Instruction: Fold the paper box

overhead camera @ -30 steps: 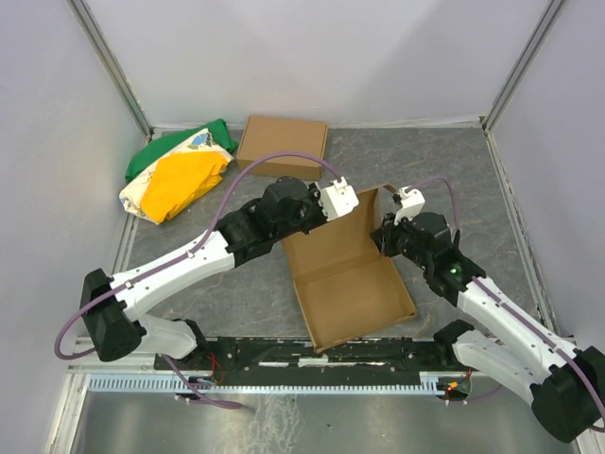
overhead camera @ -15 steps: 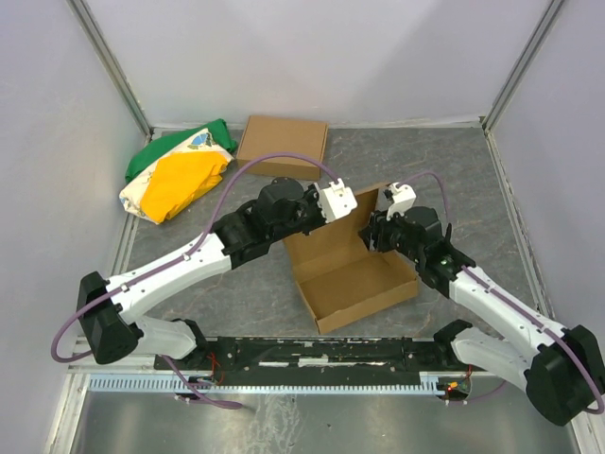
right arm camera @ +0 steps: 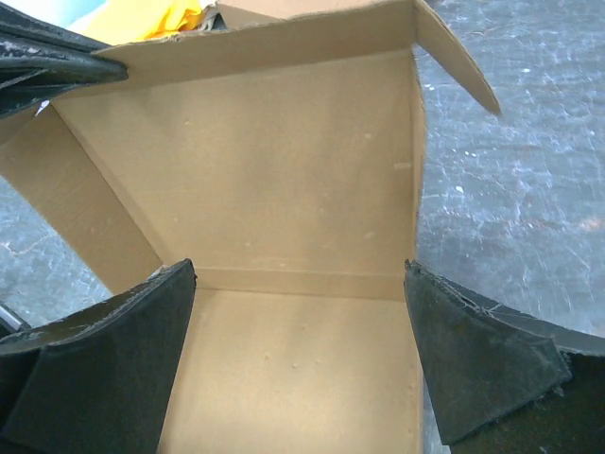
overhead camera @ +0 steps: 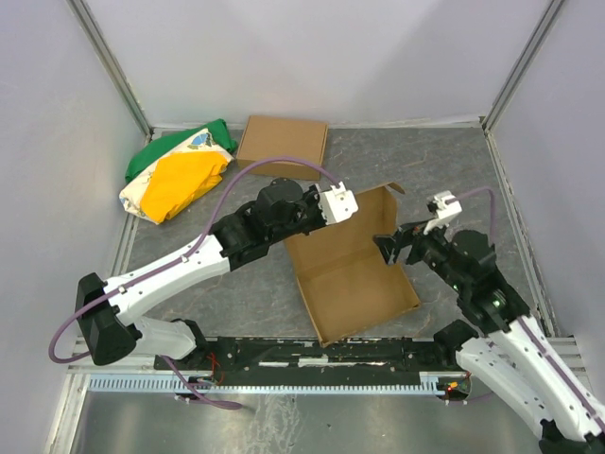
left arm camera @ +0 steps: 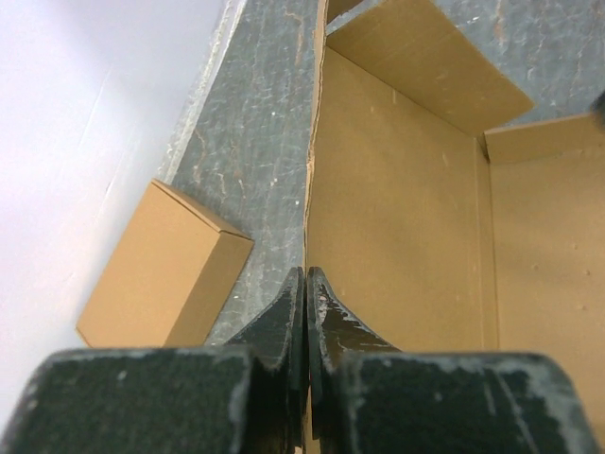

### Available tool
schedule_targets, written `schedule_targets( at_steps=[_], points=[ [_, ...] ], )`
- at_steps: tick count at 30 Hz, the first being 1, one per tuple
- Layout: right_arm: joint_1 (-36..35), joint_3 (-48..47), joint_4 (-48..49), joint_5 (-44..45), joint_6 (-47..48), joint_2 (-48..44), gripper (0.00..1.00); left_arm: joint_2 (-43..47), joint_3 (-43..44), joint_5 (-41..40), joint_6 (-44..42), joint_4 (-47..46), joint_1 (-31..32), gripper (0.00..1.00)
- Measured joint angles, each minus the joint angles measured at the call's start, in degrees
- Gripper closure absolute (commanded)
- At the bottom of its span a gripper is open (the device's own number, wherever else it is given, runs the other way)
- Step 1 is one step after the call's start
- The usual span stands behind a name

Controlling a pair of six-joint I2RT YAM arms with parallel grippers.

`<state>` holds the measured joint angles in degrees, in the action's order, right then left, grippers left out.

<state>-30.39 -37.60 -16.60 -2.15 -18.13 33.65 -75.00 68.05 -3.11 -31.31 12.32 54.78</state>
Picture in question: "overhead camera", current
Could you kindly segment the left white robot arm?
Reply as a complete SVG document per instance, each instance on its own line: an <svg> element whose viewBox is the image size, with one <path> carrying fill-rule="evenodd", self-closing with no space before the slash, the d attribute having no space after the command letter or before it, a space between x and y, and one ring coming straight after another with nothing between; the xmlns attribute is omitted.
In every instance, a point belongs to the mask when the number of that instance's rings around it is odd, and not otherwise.
<svg viewBox="0 0 605 454"><path fill-rule="evenodd" d="M179 292L268 254L270 246L332 223L334 189L308 189L275 179L257 197L214 222L204 239L193 241L130 274L102 281L91 273L78 284L77 307L93 306L78 319L92 361L115 363L130 354L183 359L205 348L192 321L151 319L147 313Z"/></svg>

